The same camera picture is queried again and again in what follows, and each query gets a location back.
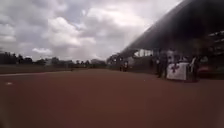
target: red dirt track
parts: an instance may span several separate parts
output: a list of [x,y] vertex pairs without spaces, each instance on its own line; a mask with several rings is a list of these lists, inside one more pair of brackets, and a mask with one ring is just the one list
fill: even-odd
[[109,70],[0,76],[0,121],[4,128],[223,128],[224,81]]

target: overcast sky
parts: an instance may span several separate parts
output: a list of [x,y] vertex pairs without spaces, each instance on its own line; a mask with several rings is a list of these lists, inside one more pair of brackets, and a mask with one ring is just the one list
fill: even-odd
[[34,59],[106,59],[180,0],[0,0],[0,47]]

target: white sign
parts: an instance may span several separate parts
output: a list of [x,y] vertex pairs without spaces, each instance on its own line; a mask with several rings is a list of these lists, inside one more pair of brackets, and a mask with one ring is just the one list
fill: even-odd
[[167,79],[187,80],[188,63],[169,64],[167,67]]

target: treeline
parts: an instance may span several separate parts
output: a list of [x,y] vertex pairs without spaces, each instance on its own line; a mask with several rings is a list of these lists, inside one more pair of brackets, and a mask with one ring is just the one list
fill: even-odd
[[17,65],[40,65],[40,66],[54,66],[60,68],[101,68],[105,67],[106,63],[101,60],[60,60],[57,57],[33,60],[30,57],[24,57],[22,55],[16,55],[9,52],[0,52],[0,64],[17,64]]
[[0,52],[0,64],[33,64],[33,60],[22,55]]

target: roof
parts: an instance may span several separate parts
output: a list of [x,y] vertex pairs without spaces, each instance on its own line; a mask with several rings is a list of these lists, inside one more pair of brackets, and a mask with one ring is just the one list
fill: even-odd
[[122,54],[131,49],[185,50],[188,41],[224,29],[223,0],[185,0],[145,31]]

